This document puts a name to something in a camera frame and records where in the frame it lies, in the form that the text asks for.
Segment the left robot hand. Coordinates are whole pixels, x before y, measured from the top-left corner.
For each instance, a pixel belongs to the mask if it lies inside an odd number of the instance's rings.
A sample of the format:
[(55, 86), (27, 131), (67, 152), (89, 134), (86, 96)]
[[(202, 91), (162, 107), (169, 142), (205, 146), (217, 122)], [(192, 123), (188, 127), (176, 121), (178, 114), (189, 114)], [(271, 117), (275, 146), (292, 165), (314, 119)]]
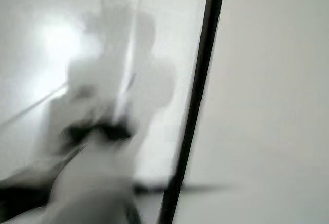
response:
[(134, 134), (122, 122), (68, 126), (53, 152), (1, 180), (1, 222), (46, 208), (47, 223), (141, 223), (120, 154)]

